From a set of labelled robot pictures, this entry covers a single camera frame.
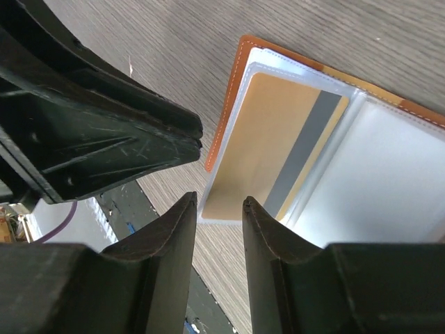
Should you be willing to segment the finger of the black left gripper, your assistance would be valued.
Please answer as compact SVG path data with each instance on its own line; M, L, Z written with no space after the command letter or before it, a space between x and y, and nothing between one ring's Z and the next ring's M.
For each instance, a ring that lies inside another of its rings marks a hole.
M43 1L1 2L1 201L83 200L200 158L203 127L84 47Z

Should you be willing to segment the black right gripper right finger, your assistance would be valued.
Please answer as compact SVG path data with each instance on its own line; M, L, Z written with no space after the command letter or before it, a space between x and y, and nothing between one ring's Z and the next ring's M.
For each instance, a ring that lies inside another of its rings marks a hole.
M254 333L443 333L443 244L319 248L243 202Z

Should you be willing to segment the brown leather card holder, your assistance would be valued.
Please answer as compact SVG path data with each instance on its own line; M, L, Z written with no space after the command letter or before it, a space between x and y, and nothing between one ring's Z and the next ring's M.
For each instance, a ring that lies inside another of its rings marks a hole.
M252 75L266 73L349 102L335 125L302 129L263 208L307 241L438 242L444 237L444 117L372 83L252 35L241 37L205 163L218 163Z

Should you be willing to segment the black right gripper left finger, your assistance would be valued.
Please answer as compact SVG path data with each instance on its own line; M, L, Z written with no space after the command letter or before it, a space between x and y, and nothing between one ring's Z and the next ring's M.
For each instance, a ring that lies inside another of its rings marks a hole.
M197 195L97 252L82 244L1 245L2 333L181 333Z

